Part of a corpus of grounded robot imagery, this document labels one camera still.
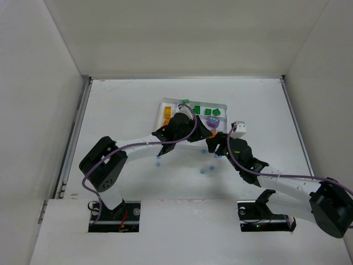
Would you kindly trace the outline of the orange round lego figure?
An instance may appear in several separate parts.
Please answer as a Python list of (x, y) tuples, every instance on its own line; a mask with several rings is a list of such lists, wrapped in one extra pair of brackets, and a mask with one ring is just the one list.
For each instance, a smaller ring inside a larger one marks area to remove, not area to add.
[(215, 137), (215, 136), (216, 136), (216, 134), (217, 134), (216, 132), (213, 132), (213, 133), (212, 133), (212, 135), (211, 135), (209, 138), (213, 138), (213, 137)]

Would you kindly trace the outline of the yellow lego brick pair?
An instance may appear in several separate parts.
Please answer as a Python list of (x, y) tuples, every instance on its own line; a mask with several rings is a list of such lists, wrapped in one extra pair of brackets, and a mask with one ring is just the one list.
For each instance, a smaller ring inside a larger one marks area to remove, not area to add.
[(167, 118), (165, 118), (165, 120), (164, 120), (164, 122), (163, 122), (163, 124), (162, 124), (162, 127), (167, 126), (167, 125), (169, 124), (170, 120), (171, 120), (171, 117), (170, 117), (170, 116), (167, 117)]

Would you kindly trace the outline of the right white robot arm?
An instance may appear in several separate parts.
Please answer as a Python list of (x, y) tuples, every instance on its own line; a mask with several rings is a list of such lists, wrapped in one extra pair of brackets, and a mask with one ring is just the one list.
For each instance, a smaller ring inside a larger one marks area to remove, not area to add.
[(256, 200), (269, 214), (293, 215), (311, 221), (341, 239), (352, 224), (352, 191), (332, 178), (282, 174), (255, 158), (243, 139), (222, 132), (206, 140), (208, 151), (226, 157), (248, 184), (264, 188)]

